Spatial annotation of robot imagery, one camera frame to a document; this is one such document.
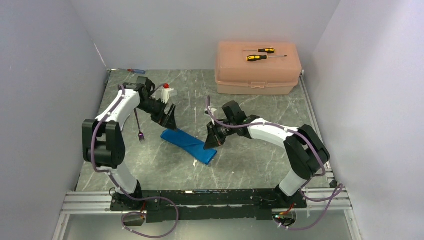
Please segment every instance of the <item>blue cloth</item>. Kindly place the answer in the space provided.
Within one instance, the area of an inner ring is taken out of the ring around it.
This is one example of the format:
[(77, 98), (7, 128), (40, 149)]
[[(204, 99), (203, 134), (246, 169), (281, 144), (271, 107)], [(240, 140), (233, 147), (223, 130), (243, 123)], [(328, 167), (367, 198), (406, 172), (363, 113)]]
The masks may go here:
[(217, 151), (215, 149), (203, 149), (205, 143), (194, 136), (191, 136), (180, 129), (176, 131), (166, 129), (160, 137), (177, 147), (184, 149), (199, 162), (208, 165), (214, 158)]

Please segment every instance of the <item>toolbox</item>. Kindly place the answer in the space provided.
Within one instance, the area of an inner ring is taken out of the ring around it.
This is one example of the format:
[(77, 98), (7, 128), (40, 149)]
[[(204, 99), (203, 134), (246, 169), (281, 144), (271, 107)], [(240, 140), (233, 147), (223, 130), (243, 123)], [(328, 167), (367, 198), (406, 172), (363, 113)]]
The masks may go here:
[[(263, 49), (275, 51), (258, 52)], [(248, 61), (251, 55), (268, 58)], [(215, 81), (220, 94), (287, 95), (298, 84), (301, 71), (293, 43), (223, 41), (218, 46)]]

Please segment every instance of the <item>white wall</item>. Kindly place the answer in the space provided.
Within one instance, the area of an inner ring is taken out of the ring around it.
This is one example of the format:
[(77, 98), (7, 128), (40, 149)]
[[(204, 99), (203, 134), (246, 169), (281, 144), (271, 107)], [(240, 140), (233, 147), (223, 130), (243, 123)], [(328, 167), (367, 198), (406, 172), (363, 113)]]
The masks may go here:
[(68, 0), (2, 0), (0, 26), (0, 238), (48, 240), (106, 67)]
[(424, 239), (424, 2), (342, 0), (306, 67), (366, 240)]
[(340, 0), (71, 0), (110, 68), (213, 69), (219, 41), (297, 44), (306, 64)]

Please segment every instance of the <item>gray marble tabletop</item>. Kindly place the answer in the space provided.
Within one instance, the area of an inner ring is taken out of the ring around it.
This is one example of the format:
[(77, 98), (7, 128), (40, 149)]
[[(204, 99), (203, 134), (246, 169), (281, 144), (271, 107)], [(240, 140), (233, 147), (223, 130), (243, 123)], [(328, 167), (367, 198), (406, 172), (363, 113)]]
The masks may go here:
[[(299, 85), (288, 95), (218, 94), (213, 70), (148, 70), (145, 75), (113, 71), (99, 114), (117, 96), (118, 84), (135, 83), (138, 76), (146, 76), (156, 85), (168, 83), (177, 90), (178, 95), (171, 98), (176, 105), (177, 126), (202, 141), (206, 140), (206, 125), (211, 120), (204, 115), (207, 95), (210, 95), (211, 106), (218, 109), (218, 118), (225, 116), (222, 105), (235, 100), (248, 116), (261, 116), (284, 126), (311, 124), (306, 97)], [(143, 190), (275, 188), (291, 169), (283, 148), (237, 135), (227, 137), (226, 143), (216, 149), (218, 153), (214, 159), (205, 165), (183, 149), (162, 140), (160, 135), (165, 129), (151, 121), (149, 114), (139, 110), (138, 116), (145, 141), (138, 140), (134, 114), (126, 121), (122, 135), (126, 147), (124, 162)], [(95, 173), (88, 162), (84, 163), (77, 191), (107, 191), (112, 187), (105, 174)], [(308, 187), (328, 188), (329, 184), (323, 176), (314, 178)]]

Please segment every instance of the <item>yellow and black screwdriver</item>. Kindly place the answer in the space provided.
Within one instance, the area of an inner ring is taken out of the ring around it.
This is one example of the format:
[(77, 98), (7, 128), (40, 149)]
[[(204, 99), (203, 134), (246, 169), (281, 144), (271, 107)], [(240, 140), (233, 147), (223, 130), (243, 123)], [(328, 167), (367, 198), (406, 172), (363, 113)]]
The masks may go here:
[(281, 56), (268, 56), (268, 55), (249, 55), (246, 57), (246, 60), (248, 62), (256, 62), (259, 60), (266, 60), (268, 58), (285, 58), (287, 55), (281, 55)]
[(274, 48), (271, 47), (267, 47), (267, 48), (261, 48), (258, 50), (243, 50), (243, 51), (254, 51), (254, 52), (258, 52), (258, 53), (267, 53), (267, 54), (273, 54), (276, 52), (276, 50)]

